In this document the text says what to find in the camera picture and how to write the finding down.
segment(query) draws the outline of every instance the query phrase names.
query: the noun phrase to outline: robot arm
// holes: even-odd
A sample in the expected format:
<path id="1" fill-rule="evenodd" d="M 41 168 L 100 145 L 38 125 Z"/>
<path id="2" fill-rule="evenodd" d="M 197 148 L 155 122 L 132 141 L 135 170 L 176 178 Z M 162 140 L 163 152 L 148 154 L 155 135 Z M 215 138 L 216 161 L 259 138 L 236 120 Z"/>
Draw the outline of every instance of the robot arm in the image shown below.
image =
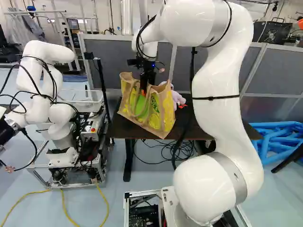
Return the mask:
<path id="1" fill-rule="evenodd" d="M 216 150 L 183 162 L 173 180 L 181 209 L 199 225 L 213 223 L 263 184 L 263 167 L 244 130 L 239 101 L 240 67 L 252 37 L 250 14 L 238 4 L 170 0 L 139 39 L 141 45 L 165 38 L 174 45 L 208 47 L 192 96 L 196 120 L 214 137 Z"/>
<path id="2" fill-rule="evenodd" d="M 32 97 L 31 102 L 23 103 L 23 106 L 27 110 L 26 113 L 22 113 L 24 112 L 23 107 L 18 106 L 14 111 L 21 112 L 21 114 L 15 112 L 7 114 L 5 121 L 14 129 L 14 134 L 18 132 L 18 129 L 24 128 L 28 124 L 43 123 L 50 118 L 53 120 L 52 122 L 55 123 L 49 133 L 50 136 L 53 135 L 56 138 L 60 136 L 63 137 L 63 134 L 66 136 L 65 131 L 69 119 L 74 114 L 74 110 L 68 105 L 51 105 L 51 100 L 54 99 L 57 92 L 61 90 L 63 82 L 62 74 L 52 64 L 54 61 L 71 62 L 74 57 L 74 53 L 64 46 L 36 40 L 26 44 L 20 63 L 21 66 L 19 67 L 17 74 L 17 89 L 19 91 L 40 93 L 43 96 L 35 95 Z M 41 86 L 40 78 L 42 72 L 44 79 Z M 61 132 L 63 133 L 64 131 L 65 133 L 58 134 L 58 130 L 62 128 L 65 130 L 61 130 Z M 2 135 L 5 139 L 2 140 L 2 137 L 0 136 L 0 140 L 1 143 L 4 144 L 8 138 L 4 134 Z"/>

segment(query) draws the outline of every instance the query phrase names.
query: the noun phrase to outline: yellow tote bag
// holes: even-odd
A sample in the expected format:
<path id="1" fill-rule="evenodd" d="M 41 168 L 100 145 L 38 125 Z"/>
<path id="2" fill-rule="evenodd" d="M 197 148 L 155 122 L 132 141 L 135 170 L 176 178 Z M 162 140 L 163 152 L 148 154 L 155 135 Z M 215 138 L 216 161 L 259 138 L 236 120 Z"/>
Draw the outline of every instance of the yellow tote bag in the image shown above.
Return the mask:
<path id="1" fill-rule="evenodd" d="M 118 114 L 164 139 L 175 123 L 170 82 L 148 85 L 146 97 L 140 97 L 140 81 L 131 72 L 120 73 L 122 100 Z"/>

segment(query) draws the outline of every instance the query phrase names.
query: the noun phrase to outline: yellow cable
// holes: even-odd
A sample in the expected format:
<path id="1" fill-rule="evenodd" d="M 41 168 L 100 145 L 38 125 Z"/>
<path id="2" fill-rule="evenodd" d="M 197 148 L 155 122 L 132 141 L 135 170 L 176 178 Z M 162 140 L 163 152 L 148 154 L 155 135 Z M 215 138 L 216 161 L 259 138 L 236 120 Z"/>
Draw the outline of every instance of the yellow cable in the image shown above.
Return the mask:
<path id="1" fill-rule="evenodd" d="M 8 214 L 6 215 L 6 217 L 4 218 L 3 222 L 1 223 L 1 226 L 0 227 L 3 227 L 6 220 L 8 219 L 10 213 L 13 211 L 13 209 L 25 198 L 27 197 L 28 195 L 31 195 L 31 194 L 35 194 L 35 193 L 44 193 L 44 192 L 49 192 L 50 190 L 45 190 L 45 191 L 38 191 L 38 192 L 29 192 L 29 193 L 26 193 L 24 196 L 22 196 L 16 203 L 14 206 L 12 206 L 12 208 L 9 210 Z"/>
<path id="2" fill-rule="evenodd" d="M 103 194 L 103 192 L 101 191 L 100 187 L 98 184 L 96 184 L 97 188 L 98 188 L 98 191 L 100 193 L 100 195 L 102 196 L 102 198 L 104 199 L 104 202 L 106 203 L 106 207 L 107 207 L 107 213 L 106 213 L 106 216 L 102 222 L 102 224 L 100 225 L 100 227 L 103 227 L 108 216 L 109 216 L 109 204 L 108 204 L 108 201 L 105 197 L 105 195 Z M 65 202 L 64 202 L 64 193 L 63 193 L 63 190 L 61 190 L 61 196 L 62 196 L 62 206 L 63 206 L 63 211 L 66 215 L 66 217 L 68 218 L 68 220 L 76 227 L 80 227 L 67 213 L 67 210 L 66 210 L 66 207 L 65 207 Z M 38 192 L 29 192 L 27 194 L 25 194 L 24 196 L 22 196 L 16 203 L 14 206 L 12 206 L 12 208 L 9 210 L 9 212 L 7 213 L 6 217 L 4 218 L 3 222 L 1 223 L 0 227 L 3 227 L 5 222 L 7 221 L 9 215 L 11 214 L 11 212 L 13 211 L 13 209 L 24 199 L 26 198 L 28 195 L 31 195 L 31 194 L 35 194 L 35 193 L 44 193 L 44 192 L 49 192 L 50 190 L 45 190 L 45 191 L 38 191 Z"/>
<path id="3" fill-rule="evenodd" d="M 106 203 L 106 209 L 107 209 L 106 216 L 105 216 L 105 218 L 104 218 L 102 224 L 99 226 L 99 227 L 103 227 L 103 225 L 105 224 L 105 222 L 106 222 L 106 220 L 107 220 L 107 218 L 108 218 L 108 216 L 109 216 L 109 204 L 108 204 L 108 201 L 107 201 L 105 195 L 104 195 L 103 192 L 101 191 L 99 185 L 96 184 L 96 186 L 97 186 L 97 188 L 98 188 L 98 191 L 99 191 L 100 195 L 103 197 L 104 202 Z"/>
<path id="4" fill-rule="evenodd" d="M 80 227 L 67 213 L 67 210 L 66 210 L 66 207 L 65 207 L 65 202 L 64 202 L 64 193 L 63 193 L 63 190 L 60 189 L 61 191 L 61 196 L 62 196 L 62 206 L 63 206 L 63 211 L 66 215 L 66 217 L 68 218 L 68 220 L 76 227 Z"/>

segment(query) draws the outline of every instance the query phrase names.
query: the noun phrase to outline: black table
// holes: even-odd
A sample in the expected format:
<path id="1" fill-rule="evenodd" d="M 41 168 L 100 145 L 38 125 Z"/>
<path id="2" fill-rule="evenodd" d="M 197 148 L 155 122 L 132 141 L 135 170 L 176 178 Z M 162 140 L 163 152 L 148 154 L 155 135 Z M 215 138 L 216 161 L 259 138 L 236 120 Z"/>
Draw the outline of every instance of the black table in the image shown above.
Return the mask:
<path id="1" fill-rule="evenodd" d="M 187 100 L 187 107 L 183 109 L 177 109 L 175 112 L 176 122 L 173 129 L 165 138 L 166 140 L 178 140 L 184 130 L 185 122 L 193 114 L 193 104 L 190 98 L 190 94 L 182 94 L 182 96 Z M 112 123 L 108 130 L 108 136 L 112 138 L 125 139 L 125 149 L 126 149 L 126 160 L 123 180 L 129 182 L 131 179 L 133 156 L 134 156 L 134 143 L 135 139 L 159 139 L 159 137 L 146 131 L 140 126 L 134 124 L 123 116 L 117 114 L 120 106 L 120 101 L 114 111 L 112 118 Z M 243 125 L 246 133 L 251 140 L 260 140 L 262 136 L 248 123 L 243 121 Z M 195 117 L 192 117 L 191 123 L 184 137 L 185 140 L 213 140 L 213 137 L 204 132 L 198 125 Z"/>

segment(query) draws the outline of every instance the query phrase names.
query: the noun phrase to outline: gray partition wall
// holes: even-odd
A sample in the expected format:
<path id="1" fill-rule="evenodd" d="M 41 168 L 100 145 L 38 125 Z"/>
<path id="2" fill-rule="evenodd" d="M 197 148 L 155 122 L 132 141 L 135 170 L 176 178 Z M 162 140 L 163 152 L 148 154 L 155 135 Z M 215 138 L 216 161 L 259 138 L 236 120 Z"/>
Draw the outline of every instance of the gray partition wall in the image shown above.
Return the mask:
<path id="1" fill-rule="evenodd" d="M 265 44 L 241 98 L 249 122 L 303 122 L 303 48 Z"/>
<path id="2" fill-rule="evenodd" d="M 239 89 L 241 90 L 249 73 L 250 70 L 257 58 L 261 49 L 260 44 L 253 44 L 249 50 L 247 51 L 242 66 L 240 70 L 239 76 Z M 176 54 L 176 61 L 175 67 L 173 71 L 173 80 L 172 83 L 174 84 L 176 91 L 189 91 L 189 69 L 190 69 L 190 62 L 191 62 L 191 47 L 181 47 L 177 48 Z M 195 73 L 203 66 L 207 59 L 207 49 L 202 47 L 196 48 L 197 54 L 195 55 L 195 64 L 194 69 Z"/>
<path id="3" fill-rule="evenodd" d="M 131 40 L 132 36 L 121 35 L 94 35 L 90 39 L 84 39 L 86 51 L 93 52 L 95 57 L 101 59 L 105 86 L 108 89 L 121 88 L 120 72 L 132 72 L 134 78 L 139 79 L 142 70 L 137 69 L 135 66 L 127 65 L 128 59 L 136 57 L 135 52 L 132 51 Z M 171 53 L 172 45 L 170 43 L 158 43 L 157 61 L 161 61 L 165 66 L 160 63 L 156 63 L 156 66 L 165 68 L 165 71 L 157 73 L 156 84 L 169 78 Z M 101 88 L 99 74 L 93 61 L 89 61 L 89 68 L 94 88 Z"/>
<path id="4" fill-rule="evenodd" d="M 131 36 L 79 36 L 82 52 L 93 52 L 101 59 L 107 88 L 120 88 L 119 73 L 132 71 L 138 78 L 140 71 L 127 65 L 135 57 Z M 207 50 L 197 47 L 195 72 L 207 59 Z M 248 122 L 303 122 L 303 48 L 274 44 L 252 43 L 243 60 L 239 88 L 241 114 Z M 158 46 L 158 61 L 165 64 L 165 72 L 157 74 L 156 83 L 172 77 L 177 91 L 189 91 L 190 47 L 177 49 L 166 42 Z M 91 89 L 100 89 L 100 80 L 92 62 L 84 61 Z"/>

